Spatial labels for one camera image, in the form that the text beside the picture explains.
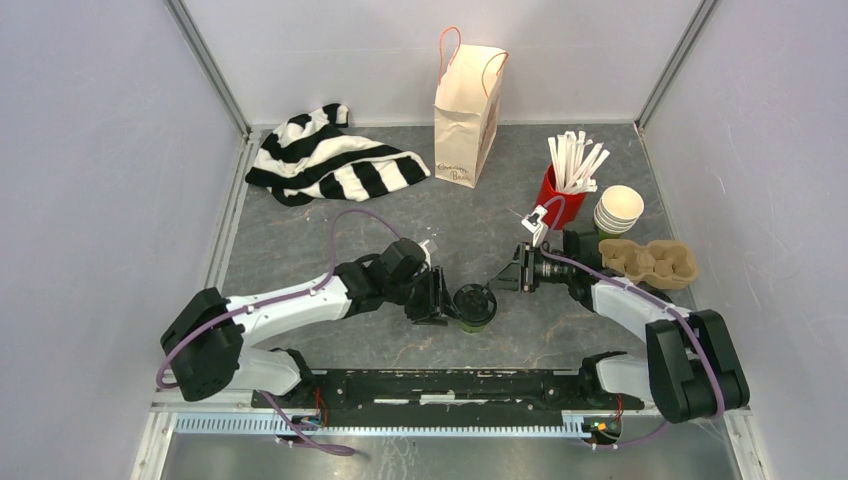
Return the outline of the black cup lid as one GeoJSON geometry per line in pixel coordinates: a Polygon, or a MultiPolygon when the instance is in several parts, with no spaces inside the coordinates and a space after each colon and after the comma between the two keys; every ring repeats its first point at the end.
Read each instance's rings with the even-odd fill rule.
{"type": "Polygon", "coordinates": [[[454,294],[453,302],[460,322],[472,325],[488,325],[497,312],[494,293],[480,284],[466,284],[454,294]]]}

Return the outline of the green paper coffee cup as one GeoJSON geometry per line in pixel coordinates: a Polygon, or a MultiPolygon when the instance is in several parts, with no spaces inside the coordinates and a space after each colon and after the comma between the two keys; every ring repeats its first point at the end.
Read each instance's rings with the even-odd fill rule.
{"type": "Polygon", "coordinates": [[[459,322],[458,325],[459,325],[459,328],[462,331],[464,331],[466,333],[471,333],[471,334],[482,332],[486,327],[485,324],[472,325],[472,324],[467,324],[467,323],[464,323],[464,322],[459,322]]]}

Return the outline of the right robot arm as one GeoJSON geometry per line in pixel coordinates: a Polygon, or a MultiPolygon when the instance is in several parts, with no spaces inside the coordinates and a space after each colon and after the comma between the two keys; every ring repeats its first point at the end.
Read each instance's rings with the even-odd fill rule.
{"type": "Polygon", "coordinates": [[[562,244],[556,250],[520,243],[488,285],[532,293],[543,283],[563,284],[573,300],[645,344],[644,359],[608,352],[584,360],[577,392],[585,405],[602,408],[623,394],[654,404],[673,424],[748,406],[747,378],[718,312],[678,307],[613,275],[593,231],[565,230],[562,244]]]}

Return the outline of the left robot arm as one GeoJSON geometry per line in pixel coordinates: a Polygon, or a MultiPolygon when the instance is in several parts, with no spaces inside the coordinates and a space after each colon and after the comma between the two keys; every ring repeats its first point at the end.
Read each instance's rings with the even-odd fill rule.
{"type": "Polygon", "coordinates": [[[259,343],[321,322],[403,308],[415,324],[444,325],[458,314],[441,269],[426,242],[392,242],[379,254],[336,265],[327,275],[292,287],[223,297],[215,287],[197,292],[160,339],[176,388],[188,402],[219,392],[264,390],[290,407],[306,405],[314,381],[292,350],[263,350],[259,343]]]}

